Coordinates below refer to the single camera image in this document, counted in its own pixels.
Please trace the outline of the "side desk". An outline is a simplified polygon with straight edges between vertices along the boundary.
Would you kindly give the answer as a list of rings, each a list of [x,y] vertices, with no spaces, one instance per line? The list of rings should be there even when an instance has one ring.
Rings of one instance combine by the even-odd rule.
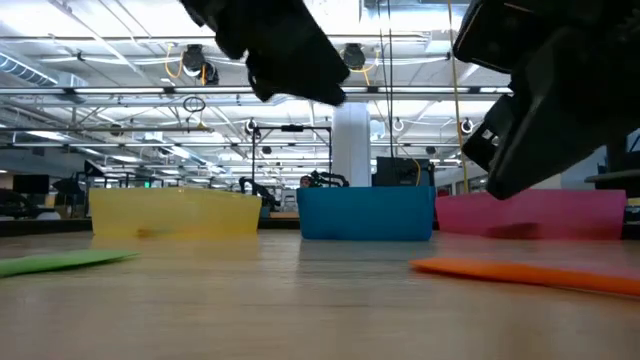
[[[593,184],[597,190],[624,190],[627,198],[640,198],[640,169],[593,175],[584,182]]]

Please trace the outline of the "black background monitor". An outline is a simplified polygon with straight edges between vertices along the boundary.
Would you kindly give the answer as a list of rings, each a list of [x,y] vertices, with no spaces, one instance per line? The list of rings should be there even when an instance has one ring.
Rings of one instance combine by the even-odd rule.
[[[16,174],[13,176],[12,190],[20,194],[48,194],[50,177],[42,174]]]

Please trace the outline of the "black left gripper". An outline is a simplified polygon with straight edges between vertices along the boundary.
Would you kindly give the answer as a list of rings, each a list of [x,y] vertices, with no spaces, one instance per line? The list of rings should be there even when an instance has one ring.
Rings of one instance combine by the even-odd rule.
[[[249,84],[258,99],[285,94],[339,106],[349,69],[303,0],[179,0],[191,19],[215,33],[231,59],[249,52]]]

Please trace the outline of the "blue plastic bin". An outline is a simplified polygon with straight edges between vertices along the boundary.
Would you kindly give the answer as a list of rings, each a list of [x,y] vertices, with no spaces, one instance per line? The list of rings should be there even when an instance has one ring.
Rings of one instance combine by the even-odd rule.
[[[427,241],[433,232],[431,186],[299,188],[296,197],[308,240]]]

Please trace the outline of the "white building column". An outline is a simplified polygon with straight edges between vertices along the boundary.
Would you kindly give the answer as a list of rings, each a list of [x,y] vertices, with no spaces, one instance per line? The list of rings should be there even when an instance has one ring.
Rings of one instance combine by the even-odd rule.
[[[366,103],[346,102],[334,110],[332,168],[352,187],[371,185],[370,114]]]

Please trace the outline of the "black cabinet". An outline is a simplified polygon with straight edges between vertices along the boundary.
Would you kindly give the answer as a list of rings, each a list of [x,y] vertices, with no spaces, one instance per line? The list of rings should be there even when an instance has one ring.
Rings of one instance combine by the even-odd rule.
[[[377,157],[373,186],[434,186],[435,165],[429,160]]]

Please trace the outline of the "orange silicone spatula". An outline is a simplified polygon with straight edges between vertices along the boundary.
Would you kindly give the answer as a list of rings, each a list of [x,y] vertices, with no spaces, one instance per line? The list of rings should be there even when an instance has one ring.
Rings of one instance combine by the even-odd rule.
[[[410,261],[415,271],[483,281],[569,288],[640,297],[640,279],[521,263],[432,257]]]

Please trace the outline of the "pink plastic bin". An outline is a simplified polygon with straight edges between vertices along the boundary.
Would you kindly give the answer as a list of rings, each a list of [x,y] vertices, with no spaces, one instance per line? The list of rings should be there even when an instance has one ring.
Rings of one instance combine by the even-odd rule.
[[[618,240],[622,190],[530,189],[507,200],[486,192],[436,200],[443,232],[505,239]]]

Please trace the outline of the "black gantry frame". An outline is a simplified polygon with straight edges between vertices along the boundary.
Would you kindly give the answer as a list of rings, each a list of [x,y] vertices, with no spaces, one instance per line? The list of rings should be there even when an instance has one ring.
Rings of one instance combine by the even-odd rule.
[[[333,155],[333,134],[332,129],[327,126],[313,126],[313,125],[300,125],[300,124],[287,124],[287,125],[279,125],[279,126],[259,126],[257,123],[253,122],[252,127],[249,129],[251,134],[251,179],[255,179],[256,173],[256,149],[258,147],[257,142],[257,133],[265,130],[266,133],[261,136],[262,140],[266,140],[267,137],[273,131],[280,131],[286,133],[301,133],[304,131],[311,131],[318,139],[320,139],[325,146],[328,148],[329,153],[329,170],[332,170],[332,155]],[[328,133],[328,139],[325,139],[319,135],[319,131],[324,130]]]

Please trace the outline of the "long ceiling light bar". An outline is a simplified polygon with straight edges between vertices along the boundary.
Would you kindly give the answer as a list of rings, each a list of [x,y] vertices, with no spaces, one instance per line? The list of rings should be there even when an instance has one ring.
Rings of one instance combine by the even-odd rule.
[[[380,86],[345,86],[347,94],[382,94],[391,90]],[[394,86],[394,93],[453,94],[454,87],[446,86]],[[508,87],[472,86],[458,87],[462,94],[508,94]],[[0,95],[102,95],[102,94],[249,94],[250,86],[213,86],[213,87],[0,87]]]

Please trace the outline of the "grey ventilation duct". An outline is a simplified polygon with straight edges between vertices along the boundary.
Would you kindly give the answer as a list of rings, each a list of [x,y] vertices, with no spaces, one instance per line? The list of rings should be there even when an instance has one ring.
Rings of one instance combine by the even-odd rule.
[[[83,104],[87,101],[86,96],[76,91],[76,88],[85,87],[88,84],[81,77],[43,67],[1,47],[0,74],[6,74],[27,84],[26,90],[4,90],[4,85],[1,85],[0,95],[54,96],[75,104]]]

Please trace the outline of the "green silicone spatula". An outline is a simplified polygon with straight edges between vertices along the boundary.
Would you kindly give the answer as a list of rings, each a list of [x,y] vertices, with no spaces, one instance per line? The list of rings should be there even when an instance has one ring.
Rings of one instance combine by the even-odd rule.
[[[0,278],[115,262],[136,255],[124,250],[86,249],[0,259]]]

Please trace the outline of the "yellow translucent plastic bin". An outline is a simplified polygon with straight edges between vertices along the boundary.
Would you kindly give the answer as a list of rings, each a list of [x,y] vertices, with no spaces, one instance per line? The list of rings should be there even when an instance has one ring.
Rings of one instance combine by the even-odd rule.
[[[261,204],[257,196],[202,188],[95,188],[89,194],[97,236],[252,234]]]

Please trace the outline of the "black monitor stand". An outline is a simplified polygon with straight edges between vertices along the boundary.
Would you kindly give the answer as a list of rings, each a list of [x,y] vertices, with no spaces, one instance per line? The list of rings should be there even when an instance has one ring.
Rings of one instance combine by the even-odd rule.
[[[625,141],[610,143],[606,146],[606,166],[609,173],[625,169],[627,145]]]

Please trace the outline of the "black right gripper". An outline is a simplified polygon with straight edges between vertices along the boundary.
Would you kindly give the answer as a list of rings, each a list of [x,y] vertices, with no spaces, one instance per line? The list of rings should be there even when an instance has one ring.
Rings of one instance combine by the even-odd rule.
[[[505,200],[640,126],[640,0],[542,0],[555,28],[465,142]]]

